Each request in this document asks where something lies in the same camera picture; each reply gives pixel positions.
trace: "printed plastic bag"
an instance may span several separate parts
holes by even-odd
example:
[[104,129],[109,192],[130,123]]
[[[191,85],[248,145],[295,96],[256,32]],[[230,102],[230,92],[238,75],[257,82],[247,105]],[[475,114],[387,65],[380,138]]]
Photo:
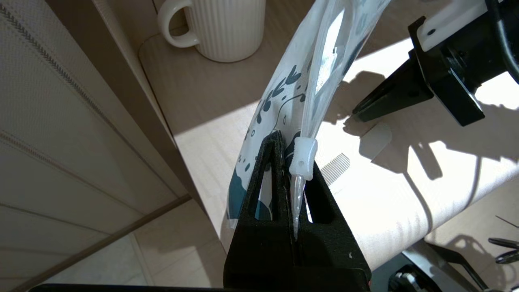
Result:
[[[311,174],[301,168],[313,166],[315,137],[333,94],[389,1],[316,0],[286,48],[245,135],[229,186],[227,215],[231,227],[236,226],[261,143],[278,130],[286,145],[285,165],[290,166],[292,174],[290,191],[297,238],[303,190],[306,180],[311,179]],[[313,149],[304,146],[312,142]],[[306,157],[303,163],[298,160],[299,167],[291,165],[294,154]],[[272,218],[271,198],[271,173],[267,168],[257,219]]]

